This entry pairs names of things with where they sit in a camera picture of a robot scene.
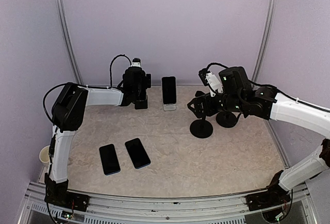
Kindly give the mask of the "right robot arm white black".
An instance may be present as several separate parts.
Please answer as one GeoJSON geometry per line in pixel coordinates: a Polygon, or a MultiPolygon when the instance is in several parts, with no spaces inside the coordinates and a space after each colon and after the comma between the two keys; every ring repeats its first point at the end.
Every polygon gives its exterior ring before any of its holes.
{"type": "Polygon", "coordinates": [[[231,128],[240,115],[282,121],[314,131],[324,137],[317,149],[289,169],[276,173],[264,193],[264,201],[275,205],[284,192],[329,169],[329,109],[293,98],[277,87],[257,84],[248,79],[241,66],[225,66],[216,76],[209,67],[199,77],[210,92],[197,91],[187,107],[196,116],[190,132],[198,138],[212,135],[213,126],[206,117],[216,115],[220,126],[231,128]]]}

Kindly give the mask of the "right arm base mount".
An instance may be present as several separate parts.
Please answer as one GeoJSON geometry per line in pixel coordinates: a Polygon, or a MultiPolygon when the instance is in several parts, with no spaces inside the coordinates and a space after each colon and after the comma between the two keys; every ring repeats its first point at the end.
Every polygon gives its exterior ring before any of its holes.
{"type": "Polygon", "coordinates": [[[266,191],[247,195],[246,201],[249,211],[256,211],[290,202],[288,191],[279,186],[279,180],[272,181],[266,191]]]}

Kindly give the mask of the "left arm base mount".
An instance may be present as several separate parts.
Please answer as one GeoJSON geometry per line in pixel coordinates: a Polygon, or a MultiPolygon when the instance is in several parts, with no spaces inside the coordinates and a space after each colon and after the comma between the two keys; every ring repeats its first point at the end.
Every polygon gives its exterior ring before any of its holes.
{"type": "Polygon", "coordinates": [[[90,197],[85,194],[68,191],[68,185],[68,180],[57,183],[47,177],[45,179],[46,192],[44,201],[55,206],[86,212],[90,197]]]}

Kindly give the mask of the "black phone silver edge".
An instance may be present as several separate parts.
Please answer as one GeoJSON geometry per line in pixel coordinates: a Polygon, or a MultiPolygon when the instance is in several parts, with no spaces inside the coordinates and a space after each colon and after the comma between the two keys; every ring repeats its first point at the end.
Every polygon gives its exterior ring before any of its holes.
{"type": "Polygon", "coordinates": [[[176,104],[176,78],[174,76],[162,77],[161,85],[163,104],[176,104]]]}

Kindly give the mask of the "black round-base stand front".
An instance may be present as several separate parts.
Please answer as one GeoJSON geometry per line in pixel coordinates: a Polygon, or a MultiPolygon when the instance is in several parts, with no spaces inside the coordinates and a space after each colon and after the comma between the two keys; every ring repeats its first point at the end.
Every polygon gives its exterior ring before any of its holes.
{"type": "Polygon", "coordinates": [[[206,115],[203,115],[201,119],[194,120],[190,124],[189,129],[191,134],[199,139],[208,138],[213,133],[213,126],[209,121],[206,120],[206,115]]]}

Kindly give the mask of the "white folding phone stand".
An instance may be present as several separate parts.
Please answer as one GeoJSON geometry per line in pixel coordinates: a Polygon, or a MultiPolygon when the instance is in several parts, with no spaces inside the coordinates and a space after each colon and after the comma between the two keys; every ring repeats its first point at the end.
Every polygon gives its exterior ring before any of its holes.
{"type": "Polygon", "coordinates": [[[163,104],[164,111],[175,111],[177,109],[176,104],[163,104]]]}

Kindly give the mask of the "black folding phone stand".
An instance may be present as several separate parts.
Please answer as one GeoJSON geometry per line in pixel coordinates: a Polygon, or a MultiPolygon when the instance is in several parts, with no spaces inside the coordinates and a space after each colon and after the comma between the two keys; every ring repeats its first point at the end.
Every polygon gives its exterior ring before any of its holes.
{"type": "Polygon", "coordinates": [[[135,102],[135,109],[136,110],[143,110],[148,108],[148,102],[146,100],[137,100],[135,102]]]}

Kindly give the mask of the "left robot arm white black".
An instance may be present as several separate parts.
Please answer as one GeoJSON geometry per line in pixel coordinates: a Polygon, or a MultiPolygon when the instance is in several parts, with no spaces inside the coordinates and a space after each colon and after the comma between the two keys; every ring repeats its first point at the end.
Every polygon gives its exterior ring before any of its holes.
{"type": "Polygon", "coordinates": [[[151,87],[152,75],[146,73],[139,58],[130,61],[118,86],[91,87],[73,82],[62,83],[59,96],[47,115],[53,125],[49,147],[49,166],[45,181],[56,184],[68,181],[68,160],[76,131],[83,123],[88,106],[126,107],[147,109],[147,89],[151,87]]]}

